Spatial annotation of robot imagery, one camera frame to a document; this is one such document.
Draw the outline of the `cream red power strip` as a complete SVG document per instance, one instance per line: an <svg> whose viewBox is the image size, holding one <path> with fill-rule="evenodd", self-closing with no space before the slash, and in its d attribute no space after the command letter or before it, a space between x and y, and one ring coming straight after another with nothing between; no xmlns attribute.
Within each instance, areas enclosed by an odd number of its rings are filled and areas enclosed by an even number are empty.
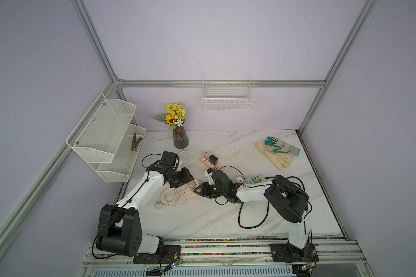
<svg viewBox="0 0 416 277"><path fill-rule="evenodd" d="M243 177L237 177L236 182L243 184L245 187L253 187L255 184L265 182L265 179L260 175L254 175L251 178L244 179Z"/></svg>

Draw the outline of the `round pink power socket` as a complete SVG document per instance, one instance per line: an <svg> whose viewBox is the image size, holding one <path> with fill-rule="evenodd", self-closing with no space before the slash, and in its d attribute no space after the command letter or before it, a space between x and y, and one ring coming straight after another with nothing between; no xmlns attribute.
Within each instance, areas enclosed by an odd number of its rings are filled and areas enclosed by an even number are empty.
<svg viewBox="0 0 416 277"><path fill-rule="evenodd" d="M197 179L194 179L191 182L189 182L187 184L184 184L181 187L181 192L182 192L183 196L186 197L187 199L197 198L199 195L194 192L194 189L196 187L198 187L200 184L201 183Z"/></svg>

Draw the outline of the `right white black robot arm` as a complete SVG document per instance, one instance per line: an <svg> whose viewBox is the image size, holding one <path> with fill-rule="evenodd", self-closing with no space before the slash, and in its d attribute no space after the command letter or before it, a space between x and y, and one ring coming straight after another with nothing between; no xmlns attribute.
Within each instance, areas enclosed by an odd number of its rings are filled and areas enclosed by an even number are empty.
<svg viewBox="0 0 416 277"><path fill-rule="evenodd" d="M302 187L281 175L254 185L234 183L221 170L210 175L211 180L195 187L194 193L208 199L223 197L232 204L266 202L286 221L288 241L270 245L274 262L318 262L312 238L306 231L305 218L310 202Z"/></svg>

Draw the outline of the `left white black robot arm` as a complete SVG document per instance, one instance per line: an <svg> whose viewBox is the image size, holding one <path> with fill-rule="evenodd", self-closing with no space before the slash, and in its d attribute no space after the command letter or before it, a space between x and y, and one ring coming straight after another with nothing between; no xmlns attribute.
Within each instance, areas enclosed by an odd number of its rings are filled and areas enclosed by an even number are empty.
<svg viewBox="0 0 416 277"><path fill-rule="evenodd" d="M161 159L146 167L133 190L116 204L101 209L94 248L110 253L110 257L163 255L163 239L142 231L140 209L165 184L179 188L193 180L189 169L181 167L178 154L163 152Z"/></svg>

